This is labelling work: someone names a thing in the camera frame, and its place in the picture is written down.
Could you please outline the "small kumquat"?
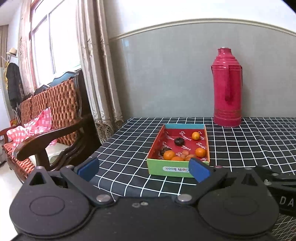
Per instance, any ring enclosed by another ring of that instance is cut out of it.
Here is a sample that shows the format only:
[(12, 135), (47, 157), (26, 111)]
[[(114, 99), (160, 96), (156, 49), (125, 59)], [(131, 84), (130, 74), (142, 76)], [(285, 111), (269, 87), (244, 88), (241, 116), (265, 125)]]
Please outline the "small kumquat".
[(195, 155), (199, 158), (203, 158), (206, 156), (206, 150), (204, 148), (197, 148), (195, 150)]
[(200, 139), (200, 133), (199, 132), (193, 132), (192, 133), (192, 139), (197, 141)]

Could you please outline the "greenish orange tangerine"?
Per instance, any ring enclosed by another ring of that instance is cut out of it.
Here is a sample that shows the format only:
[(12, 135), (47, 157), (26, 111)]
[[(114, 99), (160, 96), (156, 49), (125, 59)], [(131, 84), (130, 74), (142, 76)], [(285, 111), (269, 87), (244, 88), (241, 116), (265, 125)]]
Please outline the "greenish orange tangerine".
[(197, 156), (196, 155), (193, 155), (193, 154), (189, 154), (185, 157), (185, 161), (190, 161), (191, 158), (196, 158)]

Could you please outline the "large front orange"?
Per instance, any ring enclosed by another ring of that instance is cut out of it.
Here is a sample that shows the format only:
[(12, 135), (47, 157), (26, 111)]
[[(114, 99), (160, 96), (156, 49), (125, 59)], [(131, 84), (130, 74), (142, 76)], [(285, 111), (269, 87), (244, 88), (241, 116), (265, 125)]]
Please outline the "large front orange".
[(173, 158), (171, 158), (171, 161), (184, 161), (184, 158), (179, 156), (174, 156)]

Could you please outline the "large orange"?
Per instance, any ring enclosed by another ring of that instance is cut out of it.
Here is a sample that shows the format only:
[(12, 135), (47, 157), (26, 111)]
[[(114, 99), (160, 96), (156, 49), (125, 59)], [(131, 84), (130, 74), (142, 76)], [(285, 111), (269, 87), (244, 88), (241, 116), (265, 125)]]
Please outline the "large orange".
[(171, 158), (171, 161), (184, 161), (184, 158), (179, 156), (174, 156), (173, 158)]
[(176, 156), (175, 152), (173, 152), (172, 150), (167, 150), (163, 154), (163, 159), (167, 160), (167, 161), (170, 161), (175, 156)]

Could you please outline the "small back kumquat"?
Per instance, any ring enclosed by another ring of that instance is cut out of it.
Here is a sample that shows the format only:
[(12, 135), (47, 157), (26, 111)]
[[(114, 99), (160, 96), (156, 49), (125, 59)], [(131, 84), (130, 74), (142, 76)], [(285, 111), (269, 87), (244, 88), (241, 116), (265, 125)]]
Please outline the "small back kumquat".
[(200, 139), (200, 133), (199, 132), (193, 132), (192, 133), (192, 139), (197, 141)]

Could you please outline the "dark chestnut back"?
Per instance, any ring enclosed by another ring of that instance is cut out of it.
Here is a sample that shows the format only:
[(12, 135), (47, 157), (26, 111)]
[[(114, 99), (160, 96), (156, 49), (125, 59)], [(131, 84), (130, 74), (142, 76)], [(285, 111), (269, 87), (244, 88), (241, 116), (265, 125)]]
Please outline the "dark chestnut back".
[(175, 138), (174, 143), (177, 146), (183, 146), (185, 144), (185, 140), (181, 137)]

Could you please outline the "dark chestnut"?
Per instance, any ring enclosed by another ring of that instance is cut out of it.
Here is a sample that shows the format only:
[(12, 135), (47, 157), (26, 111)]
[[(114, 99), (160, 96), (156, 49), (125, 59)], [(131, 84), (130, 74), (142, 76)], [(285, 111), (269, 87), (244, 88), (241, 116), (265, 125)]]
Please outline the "dark chestnut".
[(164, 153), (165, 153), (166, 151), (170, 151), (170, 150), (171, 150), (171, 148), (163, 147), (163, 148), (159, 151), (159, 154), (160, 154), (161, 156), (163, 156)]
[(185, 140), (181, 137), (175, 138), (174, 143), (177, 146), (183, 146), (185, 144)]

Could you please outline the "dark chestnut front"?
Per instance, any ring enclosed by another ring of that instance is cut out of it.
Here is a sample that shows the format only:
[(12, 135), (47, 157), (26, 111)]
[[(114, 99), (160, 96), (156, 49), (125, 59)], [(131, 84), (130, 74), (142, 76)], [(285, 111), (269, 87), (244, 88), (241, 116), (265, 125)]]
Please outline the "dark chestnut front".
[(171, 150), (171, 148), (163, 147), (163, 148), (159, 151), (159, 154), (160, 154), (161, 156), (163, 156), (164, 153), (165, 153), (166, 151), (170, 151), (170, 150)]

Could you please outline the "black white checkered tablecloth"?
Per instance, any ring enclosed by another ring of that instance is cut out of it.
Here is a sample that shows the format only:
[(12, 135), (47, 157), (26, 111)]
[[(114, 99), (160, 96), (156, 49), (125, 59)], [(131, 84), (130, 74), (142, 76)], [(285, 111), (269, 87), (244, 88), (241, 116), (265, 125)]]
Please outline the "black white checkered tablecloth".
[(259, 186), (274, 198), (274, 240), (295, 240), (295, 118), (130, 118), (92, 155), (90, 185), (121, 197), (196, 199), (197, 188)]

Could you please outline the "pink checkered cloth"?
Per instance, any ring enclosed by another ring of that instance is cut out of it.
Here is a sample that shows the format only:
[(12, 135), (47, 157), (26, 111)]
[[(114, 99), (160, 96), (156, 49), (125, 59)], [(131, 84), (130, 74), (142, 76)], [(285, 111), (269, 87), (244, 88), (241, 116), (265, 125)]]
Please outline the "pink checkered cloth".
[(51, 130), (52, 126), (52, 113), (50, 108), (46, 108), (41, 113), (24, 124), (23, 126), (17, 126), (6, 132), (8, 138), (12, 140), (12, 151), (16, 147), (29, 137), (35, 136), (40, 133)]

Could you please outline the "colourful cardboard box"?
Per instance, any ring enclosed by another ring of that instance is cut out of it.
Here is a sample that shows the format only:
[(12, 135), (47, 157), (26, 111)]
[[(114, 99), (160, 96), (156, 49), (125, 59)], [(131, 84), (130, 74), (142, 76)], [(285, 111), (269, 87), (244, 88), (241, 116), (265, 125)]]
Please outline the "colourful cardboard box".
[(189, 160), (210, 164), (204, 124), (164, 124), (147, 155), (150, 175), (191, 178)]

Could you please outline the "red thermos flask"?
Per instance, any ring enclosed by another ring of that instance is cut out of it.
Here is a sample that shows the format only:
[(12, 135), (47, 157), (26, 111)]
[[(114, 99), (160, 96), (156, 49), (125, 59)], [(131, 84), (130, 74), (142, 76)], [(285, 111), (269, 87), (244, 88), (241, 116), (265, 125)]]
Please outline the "red thermos flask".
[(214, 84), (214, 123), (237, 127), (242, 118), (242, 66), (230, 48), (218, 49), (211, 65)]

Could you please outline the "dark hanging coat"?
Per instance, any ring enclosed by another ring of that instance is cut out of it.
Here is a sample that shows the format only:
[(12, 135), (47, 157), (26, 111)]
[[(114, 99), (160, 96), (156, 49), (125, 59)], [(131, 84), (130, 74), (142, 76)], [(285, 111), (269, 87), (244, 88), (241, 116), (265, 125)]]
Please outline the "dark hanging coat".
[(10, 63), (7, 66), (6, 78), (8, 80), (9, 101), (12, 109), (15, 109), (25, 97), (18, 65)]

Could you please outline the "beige curtain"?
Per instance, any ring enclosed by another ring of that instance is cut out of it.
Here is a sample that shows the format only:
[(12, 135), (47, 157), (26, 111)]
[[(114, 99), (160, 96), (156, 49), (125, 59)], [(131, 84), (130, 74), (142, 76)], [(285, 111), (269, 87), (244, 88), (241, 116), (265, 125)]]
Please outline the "beige curtain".
[(122, 127), (104, 2), (78, 1), (76, 9), (79, 56), (88, 100), (101, 143)]

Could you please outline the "straw hat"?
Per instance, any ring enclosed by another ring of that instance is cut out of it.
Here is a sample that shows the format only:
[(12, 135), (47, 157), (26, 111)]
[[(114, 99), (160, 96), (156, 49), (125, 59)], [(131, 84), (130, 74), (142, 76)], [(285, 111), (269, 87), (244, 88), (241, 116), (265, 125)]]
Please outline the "straw hat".
[(17, 57), (17, 49), (12, 47), (6, 54), (10, 57)]

